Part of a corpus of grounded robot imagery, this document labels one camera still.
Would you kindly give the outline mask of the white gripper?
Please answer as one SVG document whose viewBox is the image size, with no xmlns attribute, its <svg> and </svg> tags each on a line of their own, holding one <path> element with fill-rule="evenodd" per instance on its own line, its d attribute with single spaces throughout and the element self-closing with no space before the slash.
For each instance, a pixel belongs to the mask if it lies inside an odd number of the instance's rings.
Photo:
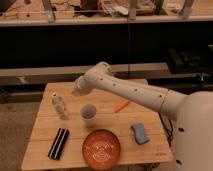
<svg viewBox="0 0 213 171">
<path fill-rule="evenodd" d="M 72 89 L 72 94 L 75 96 L 87 95 L 90 93 L 90 87 L 83 76 L 80 76 L 75 80 L 75 84 Z"/>
</svg>

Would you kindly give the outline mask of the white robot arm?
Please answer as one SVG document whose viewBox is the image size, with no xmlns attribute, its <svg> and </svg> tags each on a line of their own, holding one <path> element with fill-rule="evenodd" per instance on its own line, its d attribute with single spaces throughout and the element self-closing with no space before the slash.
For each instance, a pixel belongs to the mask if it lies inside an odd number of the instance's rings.
<svg viewBox="0 0 213 171">
<path fill-rule="evenodd" d="M 111 92 L 176 121 L 174 171 L 213 171 L 213 91 L 186 95 L 119 79 L 106 62 L 78 77 L 72 93 L 87 95 L 94 89 Z"/>
</svg>

